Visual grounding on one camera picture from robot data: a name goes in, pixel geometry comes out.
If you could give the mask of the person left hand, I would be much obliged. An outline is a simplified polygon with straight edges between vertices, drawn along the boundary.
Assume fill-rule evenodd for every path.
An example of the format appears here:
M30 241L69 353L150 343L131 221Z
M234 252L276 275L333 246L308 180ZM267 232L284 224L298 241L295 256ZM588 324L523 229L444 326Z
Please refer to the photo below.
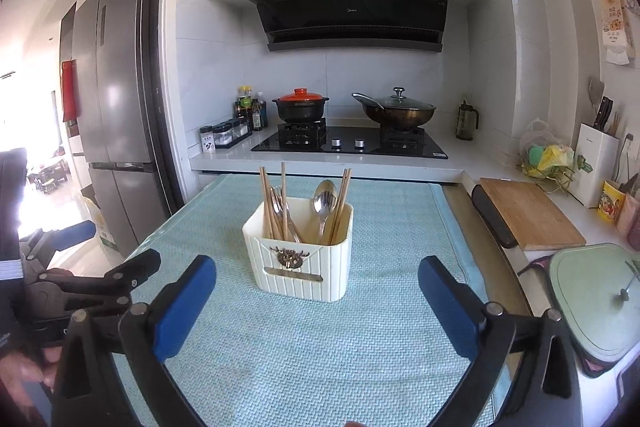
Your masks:
M14 351L1 359L1 381L14 402L20 407L32 407L32 399L24 388L24 383L45 384L54 387L58 361L62 348L46 348L43 350L43 366L27 358L22 352Z

